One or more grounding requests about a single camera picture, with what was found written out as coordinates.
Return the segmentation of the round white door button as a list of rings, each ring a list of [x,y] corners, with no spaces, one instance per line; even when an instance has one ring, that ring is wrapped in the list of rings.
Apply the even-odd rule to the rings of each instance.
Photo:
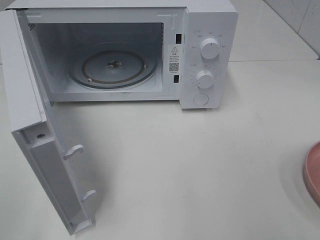
[[[199,93],[193,98],[193,102],[199,106],[205,106],[209,101],[209,97],[205,93]]]

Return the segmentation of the white timer knob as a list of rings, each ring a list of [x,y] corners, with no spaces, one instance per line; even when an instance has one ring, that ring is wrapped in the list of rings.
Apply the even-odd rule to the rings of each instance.
[[[208,89],[215,82],[215,74],[209,70],[199,71],[196,76],[196,84],[200,89]]]

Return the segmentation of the white microwave oven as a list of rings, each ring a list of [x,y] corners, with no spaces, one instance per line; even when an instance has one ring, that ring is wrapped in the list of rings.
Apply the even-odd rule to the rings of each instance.
[[[55,102],[220,105],[238,12],[228,0],[16,0],[0,13],[11,133],[68,233],[92,224]]]

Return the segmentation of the pink round plate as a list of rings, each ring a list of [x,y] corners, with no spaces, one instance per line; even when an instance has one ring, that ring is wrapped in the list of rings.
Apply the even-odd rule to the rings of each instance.
[[[320,142],[316,142],[307,152],[303,180],[313,201],[320,206]]]

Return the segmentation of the white warning label sticker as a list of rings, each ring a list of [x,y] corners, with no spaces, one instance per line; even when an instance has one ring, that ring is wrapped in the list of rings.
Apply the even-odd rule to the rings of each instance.
[[[180,73],[181,46],[179,44],[170,44],[167,47],[167,70],[170,74]]]

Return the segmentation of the glass microwave turntable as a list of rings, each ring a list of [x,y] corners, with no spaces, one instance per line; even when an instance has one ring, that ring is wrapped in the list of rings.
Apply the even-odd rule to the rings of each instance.
[[[129,42],[105,42],[76,49],[67,72],[78,84],[102,90],[137,85],[151,77],[162,48]]]

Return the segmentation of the white upper microwave knob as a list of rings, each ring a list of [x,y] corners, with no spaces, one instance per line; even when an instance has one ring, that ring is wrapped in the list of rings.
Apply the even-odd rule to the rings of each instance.
[[[208,36],[200,44],[200,54],[204,59],[211,60],[220,54],[221,43],[214,36]]]

